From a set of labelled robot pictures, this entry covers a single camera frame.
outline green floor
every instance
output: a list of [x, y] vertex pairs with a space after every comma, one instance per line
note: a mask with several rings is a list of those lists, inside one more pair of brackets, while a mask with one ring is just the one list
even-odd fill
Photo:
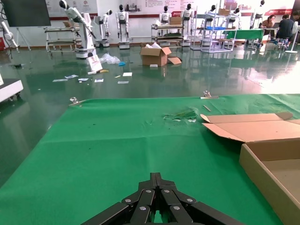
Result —
[[[182, 58], [182, 65], [158, 69], [142, 66], [140, 47], [120, 51], [118, 48], [98, 50], [117, 56], [126, 66], [104, 64], [109, 73], [87, 76], [84, 60], [74, 53], [54, 53], [53, 58], [43, 50], [13, 51], [13, 60], [0, 55], [3, 78], [20, 78], [24, 90], [22, 100], [0, 103], [0, 186], [27, 157], [53, 123], [71, 103], [69, 99], [88, 98], [158, 98], [246, 93], [299, 93], [299, 54], [288, 55], [265, 51], [244, 51], [243, 46], [233, 53], [202, 54], [189, 51], [173, 52]], [[11, 64], [24, 64], [15, 69]], [[123, 72], [133, 72], [132, 78], [115, 78]], [[80, 78], [104, 78], [103, 83], [76, 79], [53, 83], [66, 75]], [[128, 80], [129, 84], [117, 84]]]

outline green table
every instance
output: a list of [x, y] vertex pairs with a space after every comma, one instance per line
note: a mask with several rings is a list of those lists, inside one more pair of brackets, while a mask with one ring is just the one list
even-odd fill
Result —
[[[229, 31], [227, 33], [226, 39], [234, 38], [235, 31]], [[262, 29], [251, 29], [251, 30], [237, 30], [235, 39], [262, 39], [263, 30]]]
[[280, 225], [239, 164], [241, 143], [208, 131], [199, 114], [290, 111], [300, 118], [299, 102], [300, 95], [244, 95], [71, 106], [0, 189], [0, 224], [78, 225], [161, 172], [181, 192], [247, 225]]

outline cardboard box on floor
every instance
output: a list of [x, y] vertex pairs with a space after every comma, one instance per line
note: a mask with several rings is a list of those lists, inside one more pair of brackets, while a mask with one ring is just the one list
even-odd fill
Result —
[[[140, 55], [142, 56], [142, 64], [143, 65], [152, 65], [157, 64], [159, 67], [162, 67], [168, 62], [168, 55], [171, 54], [171, 50], [166, 48], [142, 48]], [[177, 57], [171, 58], [170, 62], [172, 64], [181, 64]]]
[[300, 120], [292, 116], [201, 115], [218, 136], [244, 143], [240, 164], [285, 225], [300, 224]]

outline man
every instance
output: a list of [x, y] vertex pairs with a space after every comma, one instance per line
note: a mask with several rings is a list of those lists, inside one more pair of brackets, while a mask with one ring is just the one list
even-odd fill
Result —
[[288, 39], [288, 45], [289, 45], [291, 42], [291, 38], [293, 37], [293, 32], [292, 32], [293, 25], [294, 22], [290, 20], [290, 16], [288, 14], [285, 14], [282, 17], [282, 21], [280, 21], [279, 30], [276, 34], [276, 38]]

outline metal rack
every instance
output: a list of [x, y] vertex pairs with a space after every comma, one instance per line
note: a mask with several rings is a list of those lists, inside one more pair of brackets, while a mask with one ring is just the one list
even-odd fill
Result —
[[[153, 42], [167, 42], [172, 43], [175, 42], [175, 45], [169, 46], [170, 48], [181, 48], [180, 42], [184, 43], [183, 38], [183, 25], [157, 25], [152, 24], [151, 25], [151, 41]], [[158, 35], [158, 30], [181, 30], [181, 37], [164, 37]]]
[[[71, 28], [71, 27], [65, 27], [65, 28], [44, 28], [45, 30], [45, 34], [46, 34], [46, 50], [47, 52], [51, 53], [50, 47], [52, 46], [54, 50], [56, 50], [56, 46], [58, 46], [60, 48], [60, 53], [63, 52], [70, 52], [70, 51], [74, 51], [74, 49], [72, 48], [72, 46], [75, 46], [75, 49], [78, 48], [78, 45], [81, 45], [81, 39], [76, 38], [75, 37], [75, 33], [79, 31], [79, 27]], [[72, 33], [73, 34], [73, 38], [70, 39], [65, 39], [65, 38], [58, 38], [57, 39], [51, 39], [50, 37], [50, 33], [56, 33], [58, 36], [58, 33]], [[63, 51], [62, 50], [62, 46], [70, 46], [70, 50], [68, 51]]]

